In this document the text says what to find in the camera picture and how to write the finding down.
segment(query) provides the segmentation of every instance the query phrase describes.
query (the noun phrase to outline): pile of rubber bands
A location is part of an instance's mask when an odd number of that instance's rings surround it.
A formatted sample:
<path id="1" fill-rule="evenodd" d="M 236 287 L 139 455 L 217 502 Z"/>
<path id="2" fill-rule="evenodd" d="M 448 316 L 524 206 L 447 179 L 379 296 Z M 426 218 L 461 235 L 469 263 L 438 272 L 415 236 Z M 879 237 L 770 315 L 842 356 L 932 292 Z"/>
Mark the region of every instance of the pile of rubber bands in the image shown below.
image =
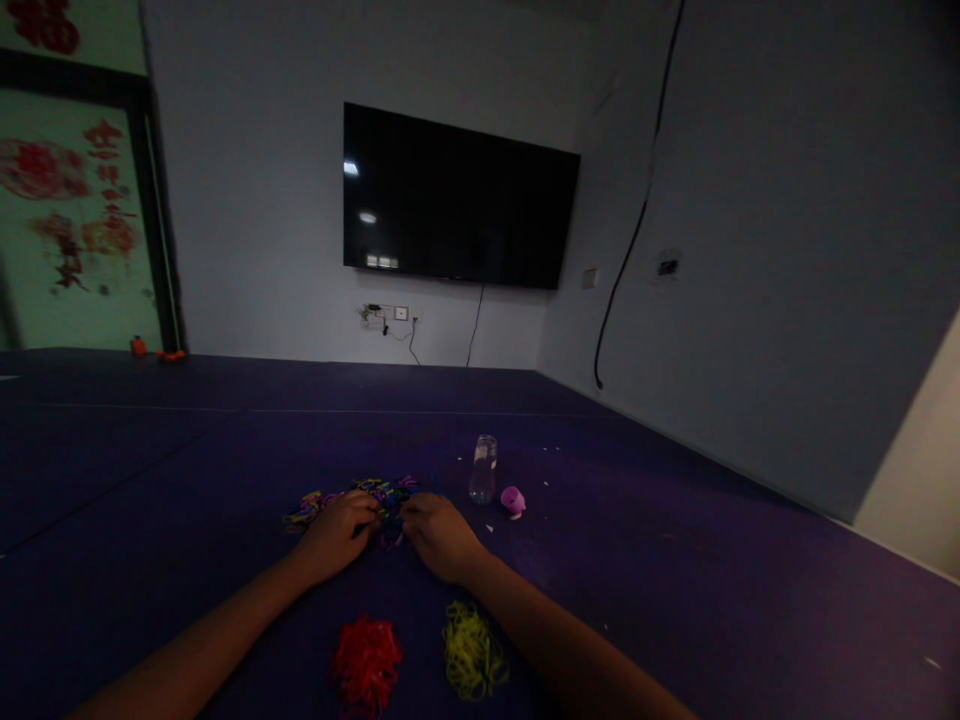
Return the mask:
<path id="1" fill-rule="evenodd" d="M 437 493 L 437 476 L 430 476 L 430 489 Z M 365 478 L 350 483 L 351 490 L 363 490 L 369 493 L 380 504 L 380 537 L 377 545 L 381 550 L 391 550 L 403 541 L 403 521 L 400 519 L 400 508 L 416 495 L 425 490 L 419 482 L 410 475 L 396 480 L 380 480 L 379 478 Z M 300 500 L 300 507 L 289 515 L 284 516 L 288 533 L 304 533 L 317 515 L 323 512 L 335 498 L 343 495 L 330 493 L 324 495 L 320 490 L 307 493 Z"/>
<path id="2" fill-rule="evenodd" d="M 447 680 L 461 700 L 479 702 L 510 677 L 503 648 L 476 606 L 455 601 L 447 607 L 450 622 L 443 629 Z"/>
<path id="3" fill-rule="evenodd" d="M 340 628 L 340 646 L 330 667 L 330 682 L 339 684 L 342 715 L 379 718 L 390 702 L 403 650 L 393 623 L 371 622 L 361 615 Z"/>

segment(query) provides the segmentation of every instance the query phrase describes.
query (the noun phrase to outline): hand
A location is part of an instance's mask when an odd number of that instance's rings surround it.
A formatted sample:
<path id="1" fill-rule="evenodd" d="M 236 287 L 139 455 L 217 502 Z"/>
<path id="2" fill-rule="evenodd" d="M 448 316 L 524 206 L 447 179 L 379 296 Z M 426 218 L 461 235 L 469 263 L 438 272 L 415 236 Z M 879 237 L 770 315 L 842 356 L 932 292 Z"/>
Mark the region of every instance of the hand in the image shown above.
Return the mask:
<path id="1" fill-rule="evenodd" d="M 400 510 L 403 532 L 420 559 L 444 582 L 463 585 L 490 556 L 463 515 L 446 498 L 414 495 Z"/>
<path id="2" fill-rule="evenodd" d="M 351 490 L 324 508 L 287 556 L 307 587 L 329 580 L 360 556 L 380 529 L 379 508 L 363 490 Z M 366 527 L 357 533 L 359 525 Z"/>

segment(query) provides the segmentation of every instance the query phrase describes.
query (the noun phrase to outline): electrical cable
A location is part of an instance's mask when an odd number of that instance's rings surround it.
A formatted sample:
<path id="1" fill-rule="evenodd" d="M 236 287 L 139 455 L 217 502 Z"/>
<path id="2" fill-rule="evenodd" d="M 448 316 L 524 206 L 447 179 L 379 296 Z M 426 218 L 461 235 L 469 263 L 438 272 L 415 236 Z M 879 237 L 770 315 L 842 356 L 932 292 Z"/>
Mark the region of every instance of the electrical cable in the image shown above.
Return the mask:
<path id="1" fill-rule="evenodd" d="M 610 318 L 610 308 L 613 307 L 613 299 L 616 297 L 617 288 L 620 286 L 620 279 L 623 277 L 623 271 L 630 261 L 630 254 L 633 252 L 633 246 L 640 235 L 640 226 L 643 225 L 643 217 L 647 214 L 647 204 L 650 201 L 650 190 L 653 188 L 653 171 L 656 164 L 657 139 L 660 137 L 660 123 L 663 120 L 663 103 L 667 96 L 667 84 L 670 80 L 670 66 L 673 64 L 673 51 L 677 44 L 677 34 L 680 31 L 680 22 L 683 20 L 683 8 L 686 0 L 680 0 L 680 7 L 677 10 L 677 20 L 673 25 L 673 34 L 670 36 L 670 48 L 667 50 L 667 65 L 663 71 L 663 84 L 660 86 L 660 102 L 657 105 L 657 124 L 653 129 L 653 141 L 650 144 L 650 168 L 647 172 L 647 188 L 643 195 L 643 205 L 640 207 L 640 216 L 637 218 L 637 226 L 633 230 L 630 238 L 630 244 L 627 246 L 627 253 L 623 256 L 623 263 L 620 265 L 620 272 L 617 273 L 617 279 L 613 283 L 613 289 L 610 291 L 610 299 L 607 301 L 607 310 L 603 314 L 603 323 L 600 325 L 600 336 L 597 338 L 597 350 L 593 356 L 593 379 L 600 390 L 603 390 L 603 382 L 600 380 L 600 348 L 603 345 L 603 333 L 607 329 L 607 320 Z"/>
<path id="2" fill-rule="evenodd" d="M 407 350 L 410 351 L 410 354 L 413 355 L 413 359 L 417 361 L 417 365 L 420 364 L 420 358 L 417 357 L 417 354 L 413 351 L 413 339 L 417 336 L 417 319 L 413 319 L 413 329 L 410 330 L 410 344 L 407 346 Z"/>
<path id="3" fill-rule="evenodd" d="M 480 301 L 477 303 L 477 319 L 473 321 L 473 335 L 470 336 L 470 349 L 467 350 L 467 367 L 470 367 L 470 356 L 473 354 L 473 339 L 477 336 L 477 327 L 480 325 L 480 306 L 483 305 L 483 291 L 487 286 L 480 286 Z"/>

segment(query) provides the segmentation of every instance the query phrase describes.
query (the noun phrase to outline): black tv screen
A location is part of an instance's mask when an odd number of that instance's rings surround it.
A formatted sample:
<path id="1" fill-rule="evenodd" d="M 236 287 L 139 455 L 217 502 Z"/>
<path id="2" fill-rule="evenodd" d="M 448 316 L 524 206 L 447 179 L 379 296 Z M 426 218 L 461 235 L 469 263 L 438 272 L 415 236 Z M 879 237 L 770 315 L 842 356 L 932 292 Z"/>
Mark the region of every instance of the black tv screen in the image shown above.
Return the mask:
<path id="1" fill-rule="evenodd" d="M 345 103 L 343 264 L 555 289 L 580 157 Z"/>

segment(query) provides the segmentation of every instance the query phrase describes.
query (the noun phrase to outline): small orange toy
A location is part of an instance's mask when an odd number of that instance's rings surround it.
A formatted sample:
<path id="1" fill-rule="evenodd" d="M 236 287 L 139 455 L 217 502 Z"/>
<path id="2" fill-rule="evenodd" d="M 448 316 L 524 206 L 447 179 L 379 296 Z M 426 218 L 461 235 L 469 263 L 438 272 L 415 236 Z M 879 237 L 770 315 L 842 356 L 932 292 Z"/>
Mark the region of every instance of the small orange toy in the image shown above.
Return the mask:
<path id="1" fill-rule="evenodd" d="M 157 352 L 157 357 L 160 358 L 160 362 L 165 363 L 179 362 L 186 356 L 187 354 L 183 350 L 177 350 L 175 353 L 165 353 L 162 350 Z"/>

